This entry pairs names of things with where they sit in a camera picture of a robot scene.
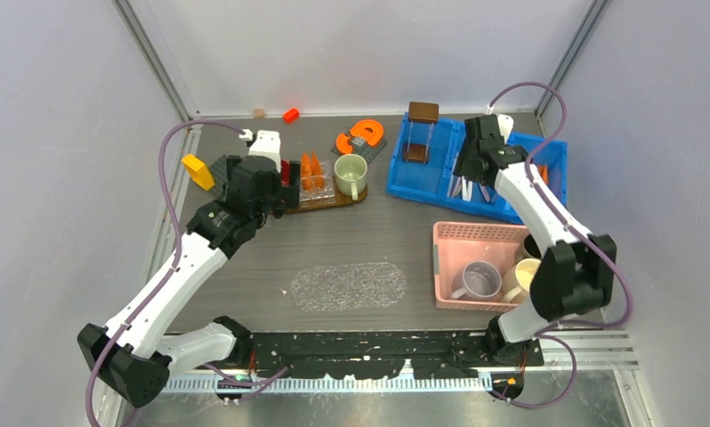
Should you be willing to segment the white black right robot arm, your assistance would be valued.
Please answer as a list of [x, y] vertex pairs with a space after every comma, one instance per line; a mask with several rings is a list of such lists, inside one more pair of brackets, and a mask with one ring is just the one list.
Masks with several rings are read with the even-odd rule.
[[490, 186], [505, 199], [537, 244], [541, 263], [526, 301], [492, 318], [484, 336], [488, 358], [508, 365], [555, 322], [611, 302], [617, 246], [577, 221], [544, 183], [531, 155], [508, 144], [496, 115], [464, 122], [465, 136], [453, 174]]

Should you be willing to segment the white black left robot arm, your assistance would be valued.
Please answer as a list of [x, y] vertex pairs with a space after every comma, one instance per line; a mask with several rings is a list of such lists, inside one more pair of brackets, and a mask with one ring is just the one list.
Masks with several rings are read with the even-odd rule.
[[104, 326], [88, 324], [78, 334], [93, 376], [135, 408], [193, 368], [215, 361], [239, 368], [250, 359], [250, 331], [226, 316], [190, 333], [166, 333], [196, 291], [270, 215], [279, 218], [298, 206], [300, 166], [292, 163], [288, 180], [282, 179], [279, 132], [245, 129], [240, 138], [247, 156], [226, 158], [222, 194], [195, 212], [156, 276]]

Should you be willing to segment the white toothbrush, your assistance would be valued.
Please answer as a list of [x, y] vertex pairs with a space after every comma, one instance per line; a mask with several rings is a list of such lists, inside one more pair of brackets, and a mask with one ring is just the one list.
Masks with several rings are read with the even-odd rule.
[[467, 181], [466, 179], [460, 180], [461, 184], [461, 198], [463, 201], [471, 201], [473, 193], [473, 182]]

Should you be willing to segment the light green mug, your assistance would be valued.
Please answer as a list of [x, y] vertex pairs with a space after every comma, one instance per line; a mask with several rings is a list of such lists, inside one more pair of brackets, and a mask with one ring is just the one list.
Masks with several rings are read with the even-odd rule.
[[339, 192], [353, 202], [359, 202], [367, 188], [367, 171], [368, 163], [362, 156], [339, 156], [334, 165], [335, 185]]

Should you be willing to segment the lilac translucent mug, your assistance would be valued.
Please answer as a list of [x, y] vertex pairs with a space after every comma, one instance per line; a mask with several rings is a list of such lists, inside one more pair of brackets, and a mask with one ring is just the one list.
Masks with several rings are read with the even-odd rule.
[[501, 297], [502, 277], [489, 262], [475, 261], [466, 264], [453, 281], [453, 300], [466, 299], [479, 302], [497, 302]]

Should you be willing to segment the clear glass toothbrush holder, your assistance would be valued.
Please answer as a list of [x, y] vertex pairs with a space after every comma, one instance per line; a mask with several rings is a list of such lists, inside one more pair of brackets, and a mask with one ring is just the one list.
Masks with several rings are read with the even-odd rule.
[[300, 200], [332, 197], [335, 193], [335, 180], [332, 163], [328, 160], [319, 161], [324, 171], [324, 187], [322, 189], [303, 190], [300, 188]]

